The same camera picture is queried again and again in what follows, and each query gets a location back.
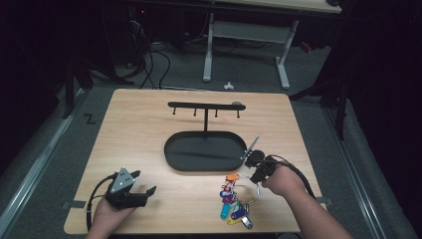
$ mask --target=gray floor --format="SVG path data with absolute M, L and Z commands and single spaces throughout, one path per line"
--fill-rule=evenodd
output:
M 255 49 L 250 47 L 216 47 L 216 51 L 231 51 L 229 54 L 214 54 L 213 76 L 209 83 L 202 82 L 204 49 L 192 49 L 200 45 L 191 45 L 184 51 L 167 47 L 161 53 L 171 62 L 170 70 L 163 79 L 164 89 L 188 88 L 207 91 L 225 91 L 224 85 L 230 82 L 235 92 L 282 93 L 292 95 L 310 87 L 329 53 L 329 49 L 305 53 L 299 48 L 292 48 L 286 61 L 286 68 L 291 82 L 288 91 L 281 89 L 274 63 L 280 46 L 272 45 Z M 155 50 L 164 45 L 154 45 Z M 158 86 L 158 80 L 167 68 L 167 60 L 153 53 L 154 68 L 151 78 Z M 130 70 L 118 69 L 120 74 Z M 145 78 L 142 73 L 131 79 L 138 88 Z M 0 208 L 3 212 L 10 209 L 10 201 L 17 195 L 21 183 L 34 162 L 46 150 L 57 128 L 63 123 L 69 127 L 61 135 L 52 155 L 46 160 L 46 170 L 38 181 L 35 190 L 23 202 L 18 210 L 13 227 L 8 228 L 3 236 L 7 238 L 82 238 L 67 235 L 63 230 L 68 204 L 73 201 L 81 175 L 84 171 L 91 149 L 100 130 L 106 107 L 117 88 L 123 88 L 113 82 L 96 80 L 94 88 L 83 94 L 80 106 L 73 115 L 63 120 L 65 111 L 63 92 L 59 95 L 61 103 L 45 124 L 37 131 L 30 142 L 1 176 Z M 150 82 L 144 86 L 152 88 Z M 376 160 L 368 148 L 367 142 L 355 118 L 351 104 L 347 105 L 347 117 L 344 124 L 345 141 L 339 141 L 332 131 L 331 112 L 335 109 L 321 109 L 318 97 L 306 97 L 292 102 L 301 133 L 316 172 L 322 195 L 328 200 L 327 210 L 336 217 L 355 238 L 416 238 L 407 219 L 403 216 L 394 195 L 388 187 Z M 87 115 L 92 115 L 87 123 Z M 373 223 L 362 213 L 362 203 L 355 182 L 350 178 L 350 165 L 345 158 L 352 159 L 353 168 L 358 172 L 358 179 L 364 187 L 372 210 L 379 221 L 380 228 L 373 229 Z

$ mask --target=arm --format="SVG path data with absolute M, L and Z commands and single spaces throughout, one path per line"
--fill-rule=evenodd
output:
M 286 199 L 305 238 L 352 238 L 341 224 L 306 192 L 301 179 L 288 167 L 277 168 L 262 185 Z
M 87 239 L 106 239 L 117 230 L 120 224 L 136 208 L 117 210 L 102 198 L 94 214 L 93 226 L 87 234 Z

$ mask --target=person's left hand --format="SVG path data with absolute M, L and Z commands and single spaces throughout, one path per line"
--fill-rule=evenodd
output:
M 87 238 L 108 238 L 136 207 L 117 210 L 102 198 L 94 214 L 93 226 Z

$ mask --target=keychain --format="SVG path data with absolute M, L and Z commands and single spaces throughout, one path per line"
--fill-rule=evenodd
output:
M 248 217 L 249 204 L 254 202 L 260 195 L 260 187 L 257 185 L 257 195 L 250 201 L 243 202 L 237 197 L 234 190 L 236 181 L 240 179 L 238 173 L 229 174 L 226 176 L 226 184 L 222 185 L 223 190 L 220 192 L 222 197 L 223 207 L 221 209 L 220 217 L 227 220 L 227 224 L 234 225 L 242 222 L 247 229 L 252 229 L 253 223 Z

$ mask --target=key hook rack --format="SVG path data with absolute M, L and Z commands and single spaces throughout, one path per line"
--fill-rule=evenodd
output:
M 239 112 L 245 106 L 239 102 L 229 105 L 169 102 L 168 106 L 176 109 L 204 110 L 204 130 L 180 131 L 172 135 L 164 146 L 167 163 L 178 171 L 231 171 L 243 163 L 242 155 L 246 143 L 237 134 L 223 130 L 208 130 L 209 111 L 215 111 L 215 118 L 220 111 Z
M 244 111 L 245 106 L 239 102 L 234 102 L 231 105 L 219 105 L 219 104 L 203 104 L 203 103 L 182 103 L 182 102 L 169 102 L 168 106 L 173 108 L 173 114 L 176 115 L 177 108 L 188 108 L 194 109 L 193 115 L 196 117 L 196 111 L 198 109 L 204 110 L 204 133 L 208 132 L 208 111 L 215 111 L 215 118 L 218 116 L 218 111 L 236 111 L 237 118 L 240 117 L 239 111 Z

